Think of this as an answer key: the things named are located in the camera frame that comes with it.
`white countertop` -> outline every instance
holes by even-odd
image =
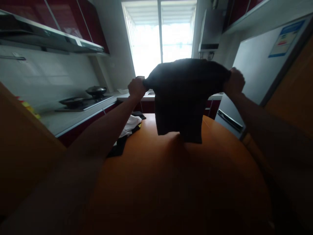
[[[82,112],[55,112],[51,111],[48,113],[43,113],[41,115],[41,119],[39,119],[48,130],[55,135],[55,137],[59,137],[64,133],[68,132],[72,128],[78,126],[83,123],[87,119],[92,116],[98,114],[108,106],[112,105],[116,101],[125,101],[129,97],[129,93],[120,94],[119,92],[114,93],[106,93],[105,95],[111,95],[112,97],[100,103],[86,111]],[[208,100],[221,100],[222,94],[215,94],[209,97]],[[141,101],[154,101],[155,96],[144,96]]]

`frying pan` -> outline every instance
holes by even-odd
[[[66,100],[61,100],[59,103],[64,104],[68,107],[78,106],[83,102],[84,98],[82,97],[73,97]]]
[[[92,86],[92,87],[89,87],[86,92],[89,94],[89,95],[92,95],[94,97],[101,97],[104,93],[107,92],[107,88],[106,87],[101,87],[101,86]]]

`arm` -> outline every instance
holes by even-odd
[[[231,78],[224,84],[225,93],[274,170],[275,179],[291,200],[294,210],[304,223],[308,222],[313,215],[313,141],[298,128],[270,115],[249,100],[242,93],[243,75],[235,68],[231,71]]]
[[[104,159],[145,94],[139,79],[128,88],[129,98],[77,138],[63,162],[1,225],[1,234],[71,234],[79,229]]]

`orange table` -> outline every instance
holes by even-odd
[[[202,145],[157,135],[154,114],[103,165],[82,234],[213,234],[269,230],[270,199],[244,145],[204,116]]]

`refrigerator door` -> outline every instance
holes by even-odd
[[[243,93],[249,99],[260,105],[273,82],[277,82],[278,79],[281,79],[277,76],[311,18],[312,16],[307,16],[240,43],[233,67],[236,67],[244,75],[246,84],[243,88]],[[273,50],[275,49],[274,45],[277,44],[278,38],[282,35],[282,29],[296,23],[299,23],[298,25],[301,27],[298,29],[287,52],[284,55],[276,53],[274,57],[269,57],[273,54]],[[229,122],[226,122],[225,118],[219,114],[216,116],[215,121],[222,124],[234,133],[235,136],[240,138],[246,126],[235,105],[226,94],[222,97],[219,109],[226,114],[226,116],[242,125],[243,128],[241,130],[233,128]]]

